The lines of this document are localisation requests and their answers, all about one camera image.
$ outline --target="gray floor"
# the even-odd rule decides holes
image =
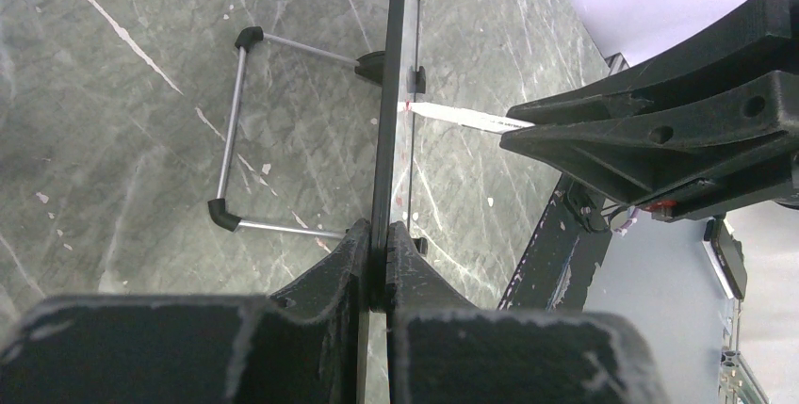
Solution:
[[[426,98],[502,114],[606,67],[566,0],[422,0]],[[0,331],[62,293],[269,293],[334,246],[208,219],[250,24],[348,57],[384,45],[388,0],[0,0]],[[341,231],[368,217],[380,90],[259,45],[228,192],[234,212]],[[412,232],[496,306],[557,174],[498,138],[417,120]],[[374,317],[370,402],[386,402]]]

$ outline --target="metal rod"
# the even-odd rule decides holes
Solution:
[[[251,220],[241,220],[238,223],[238,226],[247,227],[247,228],[259,228],[261,230],[272,230],[273,232],[310,234],[311,236],[330,237],[332,239],[344,239],[343,233],[325,232],[321,230],[309,230],[306,228],[291,228],[291,227],[284,227],[283,225],[273,225],[271,223],[253,222]]]
[[[305,52],[316,54],[317,56],[331,58],[333,60],[338,60],[339,62],[346,63],[352,67],[357,67],[360,63],[355,60],[354,58],[340,56],[338,54],[328,53],[327,51],[322,51],[321,49],[315,48],[313,46],[308,46],[307,44],[297,43],[293,40],[282,39],[275,35],[268,34],[264,32],[264,40],[274,41],[275,43],[281,43],[286,46],[291,46],[292,48],[302,49]]]
[[[225,151],[222,156],[220,170],[220,185],[217,187],[217,198],[223,199],[227,188],[227,178],[230,172],[230,161],[233,157],[233,144],[236,141],[236,125],[238,124],[238,108],[241,106],[241,86],[244,82],[244,66],[247,60],[247,51],[238,48],[238,70],[236,71],[236,86],[233,88],[233,103],[230,106],[230,121],[227,125],[225,138]]]

